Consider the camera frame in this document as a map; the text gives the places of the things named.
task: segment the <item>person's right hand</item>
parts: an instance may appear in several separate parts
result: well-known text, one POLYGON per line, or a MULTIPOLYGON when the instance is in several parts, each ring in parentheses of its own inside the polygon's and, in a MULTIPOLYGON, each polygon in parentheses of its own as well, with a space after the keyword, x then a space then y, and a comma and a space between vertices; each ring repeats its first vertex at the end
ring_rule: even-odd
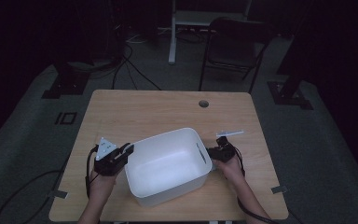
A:
POLYGON ((232 184, 235 185, 236 183, 239 183, 239 181, 243 181, 244 176, 237 156, 234 156, 227 162, 217 160, 212 160, 212 162, 223 172, 226 179, 232 184))

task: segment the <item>chair backrest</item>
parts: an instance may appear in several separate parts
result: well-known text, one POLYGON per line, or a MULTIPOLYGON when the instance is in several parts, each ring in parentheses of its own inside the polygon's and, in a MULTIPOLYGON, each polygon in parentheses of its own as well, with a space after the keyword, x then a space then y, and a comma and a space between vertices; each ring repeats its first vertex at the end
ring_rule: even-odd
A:
POLYGON ((240 21, 227 17, 214 19, 209 31, 216 31, 232 39, 244 42, 268 44, 277 34, 269 23, 261 21, 240 21))

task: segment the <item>human arm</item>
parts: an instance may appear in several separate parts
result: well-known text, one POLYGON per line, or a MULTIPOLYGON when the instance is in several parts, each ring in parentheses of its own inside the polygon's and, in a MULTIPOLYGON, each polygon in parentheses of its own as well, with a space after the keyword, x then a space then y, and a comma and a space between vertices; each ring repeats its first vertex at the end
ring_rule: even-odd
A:
POLYGON ((112 193, 113 186, 116 184, 116 175, 103 176, 98 175, 95 171, 91 172, 90 179, 94 179, 89 186, 89 201, 83 211, 78 224, 98 223, 103 208, 112 193))
MULTIPOLYGON (((241 172, 240 162, 237 156, 231 158, 231 160, 227 162, 213 161, 213 163, 223 172, 226 179, 234 187, 237 197, 247 210, 261 217, 269 218, 269 215, 261 206, 249 184, 246 182, 246 179, 241 172)), ((246 215, 246 221, 248 224, 264 223, 249 215, 246 215)))

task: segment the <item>white container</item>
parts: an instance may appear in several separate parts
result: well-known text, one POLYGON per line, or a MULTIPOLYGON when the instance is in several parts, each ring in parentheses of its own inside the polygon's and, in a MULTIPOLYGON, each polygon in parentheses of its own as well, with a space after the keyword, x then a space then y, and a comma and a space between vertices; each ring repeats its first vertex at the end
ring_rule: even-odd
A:
POLYGON ((131 193, 153 206, 200 188, 212 161, 197 132, 184 128, 134 143, 125 166, 131 193))

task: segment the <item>chair seat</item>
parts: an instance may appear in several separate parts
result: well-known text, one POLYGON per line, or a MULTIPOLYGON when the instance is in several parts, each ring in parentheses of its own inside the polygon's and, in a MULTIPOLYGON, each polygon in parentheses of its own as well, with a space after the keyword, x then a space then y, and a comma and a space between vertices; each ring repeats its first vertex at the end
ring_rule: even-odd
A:
POLYGON ((229 39, 224 35, 211 36, 208 61, 215 64, 229 64, 237 67, 255 67, 255 44, 229 39))

